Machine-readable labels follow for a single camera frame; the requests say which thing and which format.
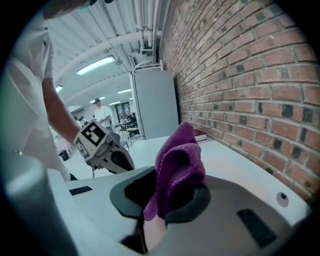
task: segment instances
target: ceiling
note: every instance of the ceiling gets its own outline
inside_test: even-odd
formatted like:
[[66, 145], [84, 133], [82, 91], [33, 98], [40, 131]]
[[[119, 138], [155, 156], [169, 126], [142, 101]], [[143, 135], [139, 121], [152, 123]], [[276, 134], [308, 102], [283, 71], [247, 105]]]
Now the ceiling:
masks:
[[[141, 0], [143, 38], [148, 45], [148, 3]], [[159, 44], [170, 0], [161, 0], [156, 33]], [[47, 21], [53, 44], [53, 78], [63, 86], [59, 95], [68, 106], [89, 105], [95, 98], [105, 97], [104, 104], [125, 101], [131, 93], [118, 94], [130, 88], [128, 72], [131, 63], [152, 60], [140, 51], [140, 37], [134, 0], [115, 0], [106, 4], [98, 0], [95, 5], [79, 9], [57, 19]], [[115, 61], [83, 75], [76, 72], [98, 60], [113, 56]]]

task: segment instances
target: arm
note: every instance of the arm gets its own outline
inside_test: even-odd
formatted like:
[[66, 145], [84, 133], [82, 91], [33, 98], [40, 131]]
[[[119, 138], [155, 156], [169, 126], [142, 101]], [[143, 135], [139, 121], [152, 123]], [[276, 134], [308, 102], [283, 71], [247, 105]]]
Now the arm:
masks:
[[42, 90], [49, 124], [58, 134], [73, 144], [80, 127], [57, 94], [54, 80], [45, 78], [42, 82]]

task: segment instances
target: white countertop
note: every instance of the white countertop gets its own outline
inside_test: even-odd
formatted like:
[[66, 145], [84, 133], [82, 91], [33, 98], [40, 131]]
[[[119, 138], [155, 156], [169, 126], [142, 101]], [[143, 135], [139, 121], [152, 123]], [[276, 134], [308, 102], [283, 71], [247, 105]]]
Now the white countertop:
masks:
[[[168, 137], [140, 140], [133, 144], [130, 155], [134, 167], [154, 166], [156, 156]], [[290, 225], [304, 219], [311, 212], [310, 207], [290, 188], [270, 175], [261, 167], [221, 143], [207, 139], [200, 141], [201, 160], [205, 173], [239, 184], [280, 213]], [[276, 196], [287, 195], [289, 204], [282, 207]]]

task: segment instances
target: round hole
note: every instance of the round hole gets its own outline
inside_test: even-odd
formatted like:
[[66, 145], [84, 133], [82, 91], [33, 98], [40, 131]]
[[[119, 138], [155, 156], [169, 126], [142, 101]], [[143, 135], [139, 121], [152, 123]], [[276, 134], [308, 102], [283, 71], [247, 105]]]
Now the round hole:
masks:
[[279, 192], [276, 195], [276, 201], [277, 203], [281, 206], [281, 207], [287, 207], [289, 205], [289, 198], [288, 196], [283, 193], [283, 192]]
[[287, 199], [287, 196], [284, 193], [280, 193], [282, 199]]

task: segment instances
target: white lab coat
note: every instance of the white lab coat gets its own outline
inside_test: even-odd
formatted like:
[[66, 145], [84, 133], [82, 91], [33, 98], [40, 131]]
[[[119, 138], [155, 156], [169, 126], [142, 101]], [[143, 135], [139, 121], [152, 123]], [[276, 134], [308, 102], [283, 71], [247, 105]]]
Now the white lab coat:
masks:
[[23, 31], [1, 80], [0, 148], [37, 158], [47, 169], [70, 180], [59, 157], [46, 112], [42, 82], [52, 78], [53, 48], [42, 13]]
[[[105, 106], [97, 107], [95, 112], [94, 112], [94, 118], [100, 122], [100, 120], [106, 119], [106, 117], [110, 116], [107, 108]], [[107, 118], [104, 122], [101, 124], [104, 127], [109, 127], [111, 126], [110, 120]]]

